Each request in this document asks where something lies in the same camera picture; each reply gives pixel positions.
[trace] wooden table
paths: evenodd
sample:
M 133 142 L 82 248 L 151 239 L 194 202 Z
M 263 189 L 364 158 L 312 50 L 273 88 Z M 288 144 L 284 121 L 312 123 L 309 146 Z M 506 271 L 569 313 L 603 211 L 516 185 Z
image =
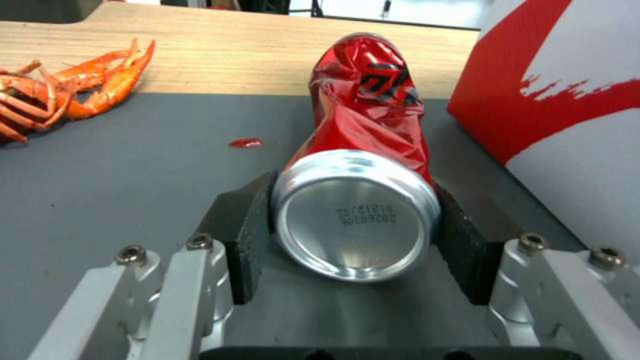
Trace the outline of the wooden table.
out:
M 366 31 L 403 53 L 423 97 L 448 98 L 476 31 L 109 2 L 76 24 L 0 22 L 0 67 L 51 70 L 157 41 L 139 91 L 307 95 L 309 73 L 340 37 Z

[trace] red aluminum can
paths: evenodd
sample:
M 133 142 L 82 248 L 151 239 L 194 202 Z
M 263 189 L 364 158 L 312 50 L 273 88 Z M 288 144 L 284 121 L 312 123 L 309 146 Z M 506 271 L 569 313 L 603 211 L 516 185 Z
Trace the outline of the red aluminum can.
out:
M 440 214 L 407 64 L 388 40 L 349 35 L 322 55 L 309 90 L 316 130 L 272 194 L 278 241 L 329 277 L 394 277 L 424 255 Z

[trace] gray work surface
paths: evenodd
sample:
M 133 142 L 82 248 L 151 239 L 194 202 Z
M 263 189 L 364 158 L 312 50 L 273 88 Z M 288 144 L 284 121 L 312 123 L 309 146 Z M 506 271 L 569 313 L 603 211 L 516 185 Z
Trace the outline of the gray work surface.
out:
M 575 238 L 427 101 L 431 169 L 490 199 L 557 249 Z M 134 94 L 95 119 L 27 146 L 0 147 L 0 358 L 26 357 L 84 272 L 138 243 L 168 260 L 220 192 L 281 168 L 312 132 L 307 97 Z M 234 149 L 239 137 L 264 146 Z M 253 302 L 236 307 L 229 345 L 494 345 L 485 308 L 470 305 L 436 249 L 400 278 L 321 278 L 269 244 Z

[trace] silver metal arm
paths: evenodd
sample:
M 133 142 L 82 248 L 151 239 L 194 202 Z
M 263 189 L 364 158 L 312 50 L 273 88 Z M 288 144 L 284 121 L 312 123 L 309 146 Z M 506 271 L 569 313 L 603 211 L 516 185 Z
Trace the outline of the silver metal arm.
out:
M 195 359 L 222 346 L 232 308 L 222 243 L 189 239 L 164 283 L 159 256 L 129 246 L 87 271 L 29 359 Z
M 130 341 L 146 335 L 148 300 L 161 286 L 160 257 L 124 248 L 87 271 L 29 359 L 125 359 Z
M 500 342 L 566 348 L 587 360 L 637 359 L 640 268 L 616 249 L 547 247 L 535 234 L 504 246 L 488 312 Z
M 212 333 L 214 321 L 226 319 L 232 304 L 225 246 L 206 234 L 192 237 L 171 259 L 141 359 L 196 359 L 203 336 L 221 346 L 223 327 Z

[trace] cardboard box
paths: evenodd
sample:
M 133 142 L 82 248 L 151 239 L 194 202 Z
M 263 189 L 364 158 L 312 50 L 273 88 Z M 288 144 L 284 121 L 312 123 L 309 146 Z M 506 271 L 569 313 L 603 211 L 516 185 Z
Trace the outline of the cardboard box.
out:
M 586 245 L 613 245 L 633 263 L 639 15 L 640 1 L 496 0 L 449 104 Z

